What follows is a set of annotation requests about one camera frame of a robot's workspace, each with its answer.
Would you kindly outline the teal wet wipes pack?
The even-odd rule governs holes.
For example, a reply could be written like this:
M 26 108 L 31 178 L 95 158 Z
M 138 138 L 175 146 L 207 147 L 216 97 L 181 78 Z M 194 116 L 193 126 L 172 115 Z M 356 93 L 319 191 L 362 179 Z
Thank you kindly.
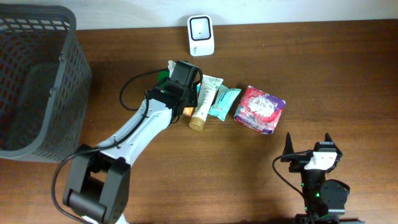
M 208 114 L 217 117 L 221 121 L 225 121 L 229 110 L 231 109 L 240 92 L 241 89 L 239 88 L 228 88 L 224 85 L 221 85 L 219 87 L 216 100 L 211 106 Z

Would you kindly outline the white bamboo print tube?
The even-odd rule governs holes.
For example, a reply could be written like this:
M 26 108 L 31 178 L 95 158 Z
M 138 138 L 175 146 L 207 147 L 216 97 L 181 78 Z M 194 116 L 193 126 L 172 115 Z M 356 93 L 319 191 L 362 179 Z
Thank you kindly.
M 200 92 L 198 95 L 198 105 L 195 108 L 189 122 L 189 127 L 193 130 L 203 130 L 208 112 L 222 82 L 222 78 L 211 77 L 208 75 L 203 76 L 203 80 L 200 85 Z

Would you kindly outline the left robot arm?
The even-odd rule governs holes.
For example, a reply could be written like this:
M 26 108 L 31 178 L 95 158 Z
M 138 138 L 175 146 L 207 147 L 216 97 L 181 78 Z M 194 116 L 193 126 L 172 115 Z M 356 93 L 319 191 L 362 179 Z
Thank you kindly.
M 178 60 L 169 75 L 151 90 L 116 133 L 95 147 L 82 144 L 65 158 L 71 164 L 62 203 L 72 210 L 60 212 L 81 223 L 126 223 L 131 168 L 146 146 L 179 119 L 187 107 L 197 105 L 202 70 Z

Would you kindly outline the white barcode scanner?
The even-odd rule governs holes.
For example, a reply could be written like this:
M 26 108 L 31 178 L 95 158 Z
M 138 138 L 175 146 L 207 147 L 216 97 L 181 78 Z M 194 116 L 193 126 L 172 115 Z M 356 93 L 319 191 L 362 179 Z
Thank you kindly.
M 210 16 L 190 16 L 187 19 L 187 30 L 191 56 L 201 57 L 214 53 L 215 40 Z

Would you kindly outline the green lid jar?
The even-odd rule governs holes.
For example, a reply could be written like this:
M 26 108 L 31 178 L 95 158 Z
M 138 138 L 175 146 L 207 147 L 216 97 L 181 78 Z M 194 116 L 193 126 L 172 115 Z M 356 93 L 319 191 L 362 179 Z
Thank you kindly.
M 157 77 L 157 84 L 163 88 L 166 85 L 167 79 L 169 78 L 170 72 L 168 70 L 161 71 Z

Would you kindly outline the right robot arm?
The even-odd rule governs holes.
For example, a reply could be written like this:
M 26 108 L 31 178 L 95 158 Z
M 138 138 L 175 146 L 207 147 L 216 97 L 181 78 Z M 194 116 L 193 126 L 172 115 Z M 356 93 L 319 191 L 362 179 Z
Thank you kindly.
M 301 190 L 292 187 L 303 198 L 305 213 L 297 214 L 294 223 L 342 223 L 345 203 L 350 193 L 349 185 L 326 175 L 336 168 L 343 153 L 328 133 L 323 141 L 316 142 L 312 150 L 295 152 L 290 134 L 277 159 L 289 163 L 290 173 L 301 176 Z

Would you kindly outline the red purple pad package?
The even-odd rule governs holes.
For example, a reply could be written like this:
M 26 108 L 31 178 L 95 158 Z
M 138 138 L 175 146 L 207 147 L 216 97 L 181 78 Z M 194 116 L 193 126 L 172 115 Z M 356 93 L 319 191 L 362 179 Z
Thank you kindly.
M 261 134 L 272 134 L 286 102 L 251 85 L 246 88 L 234 120 Z

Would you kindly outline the orange Kleenex tissue pack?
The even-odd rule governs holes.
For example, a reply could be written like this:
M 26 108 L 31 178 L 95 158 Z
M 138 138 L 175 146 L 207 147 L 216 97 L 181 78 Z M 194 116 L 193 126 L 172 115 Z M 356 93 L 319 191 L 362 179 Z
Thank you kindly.
M 194 108 L 194 107 L 186 107 L 186 108 L 184 108 L 184 110 L 183 110 L 183 115 L 184 115 L 184 116 L 187 116 L 187 117 L 192 117 L 194 111 L 195 111 L 195 108 Z

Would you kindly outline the grey plastic mesh basket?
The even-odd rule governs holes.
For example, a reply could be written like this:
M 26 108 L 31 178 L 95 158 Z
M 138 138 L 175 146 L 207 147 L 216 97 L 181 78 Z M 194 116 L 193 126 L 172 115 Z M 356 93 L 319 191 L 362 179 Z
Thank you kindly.
M 1 4 L 1 157 L 57 163 L 72 154 L 91 78 L 71 10 Z

